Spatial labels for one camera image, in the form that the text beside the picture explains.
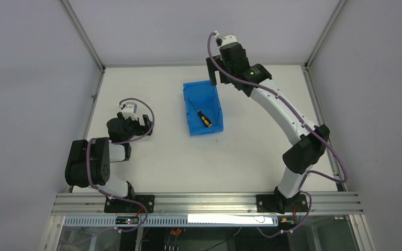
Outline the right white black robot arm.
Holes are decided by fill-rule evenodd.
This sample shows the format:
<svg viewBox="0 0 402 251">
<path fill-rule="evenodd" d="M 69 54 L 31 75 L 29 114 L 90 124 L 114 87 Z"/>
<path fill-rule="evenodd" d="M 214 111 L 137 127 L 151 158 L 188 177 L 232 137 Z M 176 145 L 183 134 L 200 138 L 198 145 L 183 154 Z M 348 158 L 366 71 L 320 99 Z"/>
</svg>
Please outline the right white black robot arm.
<svg viewBox="0 0 402 251">
<path fill-rule="evenodd" d="M 274 194 L 263 205 L 268 212 L 285 213 L 299 199 L 300 187 L 307 172 L 324 155 L 330 130 L 315 125 L 282 95 L 272 75 L 261 64 L 250 65 L 246 50 L 238 42 L 217 41 L 219 55 L 206 58 L 208 74 L 216 85 L 215 72 L 220 81 L 232 84 L 253 99 L 275 120 L 292 145 L 283 155 L 286 166 Z"/>
</svg>

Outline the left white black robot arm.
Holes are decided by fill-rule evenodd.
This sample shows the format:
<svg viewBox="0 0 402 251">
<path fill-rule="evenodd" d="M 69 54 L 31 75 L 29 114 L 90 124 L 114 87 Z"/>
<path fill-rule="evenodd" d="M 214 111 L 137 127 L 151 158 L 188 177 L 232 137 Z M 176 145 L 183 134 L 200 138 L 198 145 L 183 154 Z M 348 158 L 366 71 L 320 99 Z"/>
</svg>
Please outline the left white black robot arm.
<svg viewBox="0 0 402 251">
<path fill-rule="evenodd" d="M 111 174 L 111 163 L 126 162 L 131 158 L 130 141 L 135 136 L 152 134 L 153 121 L 143 115 L 141 124 L 133 115 L 122 112 L 107 123 L 108 137 L 72 142 L 65 167 L 65 180 L 70 186 L 91 187 L 109 198 L 135 200 L 132 184 Z"/>
</svg>

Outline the yellow black handled screwdriver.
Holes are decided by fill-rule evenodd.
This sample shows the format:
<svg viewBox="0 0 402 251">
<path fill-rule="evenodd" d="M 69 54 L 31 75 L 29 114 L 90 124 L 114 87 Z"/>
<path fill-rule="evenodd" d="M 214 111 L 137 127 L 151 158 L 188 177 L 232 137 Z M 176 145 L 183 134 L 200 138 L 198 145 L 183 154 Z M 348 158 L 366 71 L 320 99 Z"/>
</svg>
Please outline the yellow black handled screwdriver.
<svg viewBox="0 0 402 251">
<path fill-rule="evenodd" d="M 195 106 L 195 104 L 193 103 L 193 101 L 192 101 L 190 98 L 188 99 L 188 101 L 193 105 L 193 107 L 195 108 L 195 110 L 196 110 L 198 116 L 199 116 L 199 117 L 201 118 L 201 120 L 203 121 L 204 125 L 205 125 L 206 127 L 208 127 L 208 128 L 212 127 L 213 124 L 212 124 L 212 122 L 210 121 L 210 119 L 209 119 L 201 110 L 199 110 L 199 109 Z"/>
</svg>

